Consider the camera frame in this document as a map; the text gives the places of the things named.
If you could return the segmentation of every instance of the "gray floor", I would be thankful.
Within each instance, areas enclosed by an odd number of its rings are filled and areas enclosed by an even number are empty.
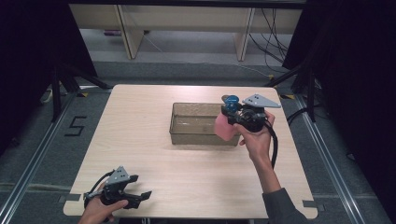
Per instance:
[[[81,30],[94,61],[99,78],[109,84],[180,84],[180,85],[237,85],[261,86],[268,76],[278,77],[280,63],[268,57],[250,41],[247,57],[236,60],[232,34],[150,32],[143,40],[135,60],[128,60],[119,36],[104,36],[103,31]],[[254,35],[265,46],[260,35]],[[288,45],[290,35],[280,35]],[[275,48],[270,48],[279,57]],[[90,85],[83,80],[81,85]],[[290,83],[277,86],[281,94],[290,94]],[[78,217],[63,214],[63,197],[67,195],[82,163],[97,122],[106,105],[108,92],[91,92],[73,99],[52,143],[13,214],[10,223],[77,223]],[[297,111],[296,100],[282,99],[286,115]],[[19,134],[20,144],[10,147],[0,158],[0,203],[4,203],[18,182],[25,167],[35,154],[41,139],[50,126],[51,104],[37,108],[26,128]],[[347,148],[323,108],[316,109],[317,125],[332,154],[341,176],[352,192],[366,223],[390,223],[381,204],[356,163],[346,157]],[[70,124],[76,116],[83,116],[78,124],[84,126],[80,136]],[[314,143],[303,116],[291,125],[309,186],[317,203],[318,217],[312,223],[356,223],[350,219],[345,205],[332,182],[318,147]]]

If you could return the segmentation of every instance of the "blue gripper part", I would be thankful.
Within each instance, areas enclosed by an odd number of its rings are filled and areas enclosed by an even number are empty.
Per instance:
[[[239,98],[235,95],[228,96],[225,100],[225,108],[228,112],[235,113],[238,110]]]

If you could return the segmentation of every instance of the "black tape mark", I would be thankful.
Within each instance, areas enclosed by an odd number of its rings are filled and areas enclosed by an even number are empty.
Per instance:
[[[82,130],[84,129],[84,126],[74,125],[74,123],[75,123],[76,119],[85,119],[85,118],[87,118],[87,117],[86,116],[74,116],[74,118],[72,120],[72,123],[69,125],[69,128],[77,128],[77,129],[79,129],[78,133],[67,133],[64,136],[66,136],[66,137],[80,136],[81,133],[82,133]]]

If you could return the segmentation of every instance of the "floor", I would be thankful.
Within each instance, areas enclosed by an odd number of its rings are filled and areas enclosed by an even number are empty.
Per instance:
[[[254,66],[265,65],[270,71],[275,70],[273,73],[277,74],[286,71],[280,67],[281,63],[278,60],[269,56],[265,57],[264,52],[258,49],[251,39],[247,45],[246,59],[243,62],[238,62],[232,34],[151,31],[145,35],[137,57],[134,60],[129,60],[120,36],[104,35],[102,30],[81,30],[81,33],[92,60],[98,63],[225,64],[266,77],[271,74],[255,69]],[[260,45],[266,47],[264,37],[268,38],[269,35],[254,34],[252,36]],[[289,44],[291,38],[291,35],[278,36],[280,42],[285,46]],[[268,45],[268,50],[278,58],[282,58],[277,47]],[[67,97],[64,98],[65,105],[67,105]],[[76,98],[70,106],[74,108],[73,113],[75,115],[85,113],[88,116],[95,117],[94,120],[99,120],[100,113],[91,114],[87,108],[95,108],[96,106],[103,108],[107,97],[108,94],[93,94],[91,101],[88,103],[82,103],[81,98]],[[285,111],[295,111],[303,108],[303,98],[304,96],[301,95],[296,96],[296,100],[293,101],[282,101]],[[43,105],[36,111],[36,116],[33,115],[34,118],[37,117],[31,123],[33,131],[25,131],[23,133],[24,138],[28,141],[22,142],[23,146],[18,146],[26,147],[26,151],[22,153],[18,150],[10,150],[3,158],[0,158],[0,162],[2,162],[0,163],[1,203],[9,200],[8,196],[13,190],[13,186],[21,181],[20,176],[26,173],[26,167],[31,165],[29,162],[35,156],[36,149],[42,144],[41,139],[37,136],[44,136],[46,131],[51,129],[51,124],[48,123],[50,114],[50,105]],[[310,143],[309,147],[300,148],[299,154],[319,210],[318,218],[311,220],[311,222],[390,223],[370,186],[362,176],[359,167],[346,156],[347,148],[343,145],[336,128],[326,118],[326,111],[319,109],[316,114],[318,116],[316,123],[310,122],[307,115],[302,115],[290,125],[296,145]],[[68,118],[63,120],[57,132],[69,132],[67,131],[69,123]],[[94,124],[91,128],[87,128],[87,132],[91,132],[91,134],[94,132]],[[55,148],[64,147],[56,139],[50,139],[49,143]],[[78,151],[77,148],[84,147],[82,145],[87,143],[89,143],[89,140],[80,139],[73,143],[74,145],[64,148],[66,150],[66,152],[63,152],[64,154],[57,151],[46,152],[47,155],[42,159],[43,164],[38,164],[36,173],[28,181],[29,186],[26,195],[20,201],[16,201],[20,206],[16,211],[12,211],[14,215],[8,222],[47,223],[48,220],[58,218],[59,223],[76,223],[78,217],[63,217],[64,198],[62,197],[70,190],[70,183],[74,181],[74,177],[68,174],[75,173],[79,167],[67,167],[66,164],[67,160],[82,160],[84,153]],[[67,155],[65,156],[67,159],[62,160],[59,155]],[[18,159],[6,161],[6,158]],[[64,167],[67,167],[67,170],[52,169],[51,167],[58,167],[55,163],[65,163]],[[40,181],[42,179],[46,179],[45,183],[49,182],[49,185],[40,185],[44,182]],[[38,209],[35,205],[40,203],[52,204],[56,207],[56,212],[51,209]],[[255,220],[255,223],[262,223],[262,220]]]

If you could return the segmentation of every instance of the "gray sleeve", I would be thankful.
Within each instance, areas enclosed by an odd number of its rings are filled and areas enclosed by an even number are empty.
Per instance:
[[[285,189],[263,194],[262,198],[271,224],[308,223],[306,217],[295,208]]]

